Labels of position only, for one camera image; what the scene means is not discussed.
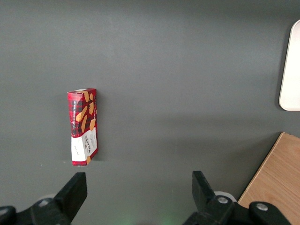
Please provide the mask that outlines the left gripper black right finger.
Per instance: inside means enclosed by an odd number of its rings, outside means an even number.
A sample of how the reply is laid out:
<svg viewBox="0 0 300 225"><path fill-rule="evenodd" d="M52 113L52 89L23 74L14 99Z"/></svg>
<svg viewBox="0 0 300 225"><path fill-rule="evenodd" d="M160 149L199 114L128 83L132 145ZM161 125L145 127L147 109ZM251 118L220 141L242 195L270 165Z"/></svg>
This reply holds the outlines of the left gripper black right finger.
<svg viewBox="0 0 300 225"><path fill-rule="evenodd" d="M192 173L192 195L197 211L185 225L289 225L283 213L268 202L252 202L249 208L212 190L201 171Z"/></svg>

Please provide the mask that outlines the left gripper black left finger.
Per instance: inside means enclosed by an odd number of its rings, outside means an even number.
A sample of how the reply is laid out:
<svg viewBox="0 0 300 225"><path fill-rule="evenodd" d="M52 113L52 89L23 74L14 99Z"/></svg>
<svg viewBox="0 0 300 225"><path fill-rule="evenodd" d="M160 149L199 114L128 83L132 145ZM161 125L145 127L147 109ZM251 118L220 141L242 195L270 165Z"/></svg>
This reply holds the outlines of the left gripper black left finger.
<svg viewBox="0 0 300 225"><path fill-rule="evenodd" d="M77 172L54 196L38 200L17 212L13 206L1 206L2 225L69 225L87 197L86 173Z"/></svg>

